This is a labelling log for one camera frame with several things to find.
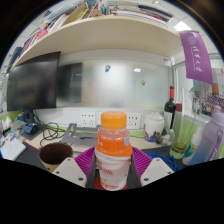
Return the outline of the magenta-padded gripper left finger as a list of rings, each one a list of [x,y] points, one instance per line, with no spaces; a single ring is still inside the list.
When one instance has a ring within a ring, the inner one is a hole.
[[[78,186],[93,189],[96,178],[95,148],[92,147],[76,158],[66,158],[53,174]]]

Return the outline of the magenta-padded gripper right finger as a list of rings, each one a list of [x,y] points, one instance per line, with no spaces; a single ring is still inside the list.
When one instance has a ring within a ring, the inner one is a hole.
[[[143,151],[132,148],[129,187],[143,187],[172,173],[173,170],[161,158],[151,158]]]

